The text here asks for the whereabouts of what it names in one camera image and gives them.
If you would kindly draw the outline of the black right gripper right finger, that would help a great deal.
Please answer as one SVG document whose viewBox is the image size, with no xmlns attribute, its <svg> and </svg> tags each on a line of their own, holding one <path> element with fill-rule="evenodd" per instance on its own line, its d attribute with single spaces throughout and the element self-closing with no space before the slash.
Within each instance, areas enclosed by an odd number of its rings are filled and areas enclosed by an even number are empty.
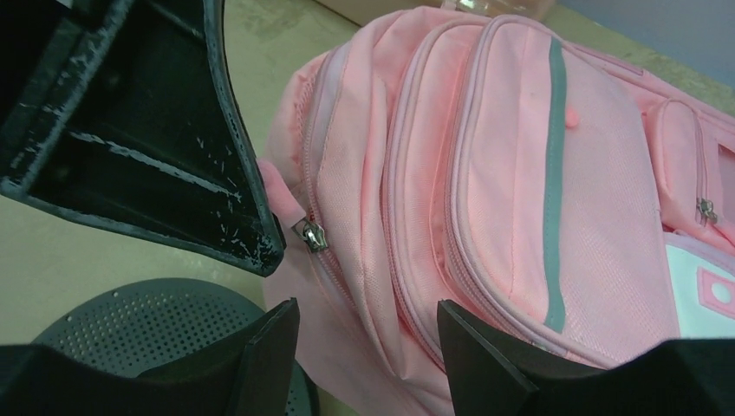
<svg viewBox="0 0 735 416">
<path fill-rule="evenodd" d="M 543 351 L 452 300 L 438 304 L 457 415 L 732 415 L 734 341 L 672 340 L 601 370 Z"/>
</svg>

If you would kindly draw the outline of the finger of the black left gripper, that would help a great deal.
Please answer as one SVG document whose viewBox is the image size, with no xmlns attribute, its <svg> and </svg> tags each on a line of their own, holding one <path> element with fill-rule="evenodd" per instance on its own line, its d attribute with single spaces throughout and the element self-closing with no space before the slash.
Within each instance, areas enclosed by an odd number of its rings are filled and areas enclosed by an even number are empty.
<svg viewBox="0 0 735 416">
<path fill-rule="evenodd" d="M 221 1 L 4 1 L 1 193 L 271 275 L 285 241 L 236 103 Z"/>
</svg>

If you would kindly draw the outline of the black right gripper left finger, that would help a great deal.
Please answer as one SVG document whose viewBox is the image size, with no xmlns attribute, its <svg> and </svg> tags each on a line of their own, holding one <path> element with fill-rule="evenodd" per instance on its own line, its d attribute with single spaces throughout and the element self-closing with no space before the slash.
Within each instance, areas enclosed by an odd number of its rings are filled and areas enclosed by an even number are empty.
<svg viewBox="0 0 735 416">
<path fill-rule="evenodd" d="M 1 348 L 3 415 L 282 415 L 300 312 L 283 301 L 248 327 L 130 378 L 42 345 Z"/>
</svg>

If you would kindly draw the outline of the pink student backpack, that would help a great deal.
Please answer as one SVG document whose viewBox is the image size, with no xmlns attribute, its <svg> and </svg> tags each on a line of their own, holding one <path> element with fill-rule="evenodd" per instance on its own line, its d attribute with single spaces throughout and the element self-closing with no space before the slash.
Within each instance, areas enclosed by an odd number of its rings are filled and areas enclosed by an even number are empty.
<svg viewBox="0 0 735 416">
<path fill-rule="evenodd" d="M 734 119 L 521 16 L 422 6 L 296 71 L 259 161 L 266 302 L 361 415 L 453 415 L 438 304 L 612 368 L 734 336 Z"/>
</svg>

